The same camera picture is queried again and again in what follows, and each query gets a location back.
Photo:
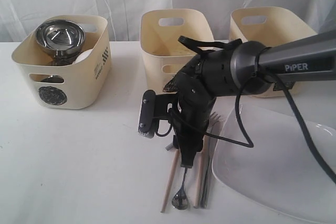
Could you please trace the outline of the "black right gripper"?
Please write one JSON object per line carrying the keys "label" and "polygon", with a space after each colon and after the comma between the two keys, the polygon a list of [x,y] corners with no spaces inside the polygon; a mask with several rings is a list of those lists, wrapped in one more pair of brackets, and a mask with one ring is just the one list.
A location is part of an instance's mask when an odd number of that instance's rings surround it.
{"label": "black right gripper", "polygon": [[157,94],[154,107],[154,133],[159,137],[160,121],[168,121],[180,149],[181,167],[192,168],[197,153],[202,151],[203,136],[216,97],[207,88],[187,88],[176,93]]}

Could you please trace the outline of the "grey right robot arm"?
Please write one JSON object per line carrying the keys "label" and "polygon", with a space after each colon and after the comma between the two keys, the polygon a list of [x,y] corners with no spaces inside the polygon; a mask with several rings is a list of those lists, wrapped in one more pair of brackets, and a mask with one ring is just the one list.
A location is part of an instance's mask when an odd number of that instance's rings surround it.
{"label": "grey right robot arm", "polygon": [[234,96],[239,106],[242,96],[261,94],[272,84],[284,93],[311,153],[326,167],[286,83],[335,79],[335,31],[275,47],[257,41],[205,42],[184,36],[179,42],[195,56],[163,90],[173,95],[169,117],[182,167],[193,166],[218,97]]}

